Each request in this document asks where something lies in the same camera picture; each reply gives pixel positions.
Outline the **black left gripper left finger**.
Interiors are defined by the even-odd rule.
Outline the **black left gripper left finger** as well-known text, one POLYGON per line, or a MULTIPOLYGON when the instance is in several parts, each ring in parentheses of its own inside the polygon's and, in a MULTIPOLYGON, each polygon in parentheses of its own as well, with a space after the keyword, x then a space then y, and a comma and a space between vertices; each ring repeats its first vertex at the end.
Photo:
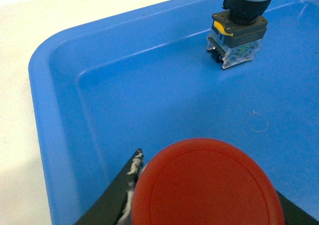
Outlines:
POLYGON ((137 149, 99 199, 77 225, 131 225, 132 200, 144 169, 144 155, 137 149))

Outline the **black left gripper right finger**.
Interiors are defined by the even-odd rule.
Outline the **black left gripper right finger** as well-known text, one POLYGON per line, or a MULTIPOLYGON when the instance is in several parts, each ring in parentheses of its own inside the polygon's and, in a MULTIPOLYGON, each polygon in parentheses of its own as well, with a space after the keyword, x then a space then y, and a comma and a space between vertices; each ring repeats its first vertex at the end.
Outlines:
POLYGON ((277 191, 277 194, 283 209, 286 225, 319 225, 318 220, 292 203, 279 191, 277 191))

